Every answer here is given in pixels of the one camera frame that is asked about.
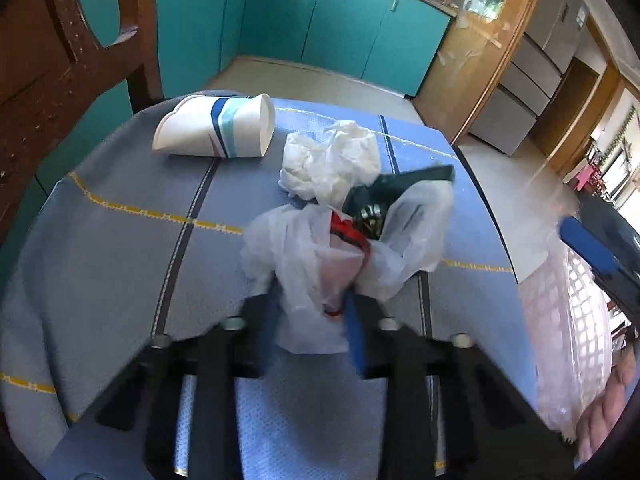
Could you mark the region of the person's right hand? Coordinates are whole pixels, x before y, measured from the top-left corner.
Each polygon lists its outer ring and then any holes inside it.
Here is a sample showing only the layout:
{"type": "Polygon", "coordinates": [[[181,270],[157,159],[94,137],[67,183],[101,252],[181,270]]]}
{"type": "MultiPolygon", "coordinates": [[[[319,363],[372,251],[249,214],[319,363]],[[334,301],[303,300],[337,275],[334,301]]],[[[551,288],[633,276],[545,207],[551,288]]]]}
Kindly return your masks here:
{"type": "Polygon", "coordinates": [[[590,460],[611,433],[637,385],[639,365],[634,346],[624,349],[605,388],[585,409],[576,426],[578,458],[590,460]]]}

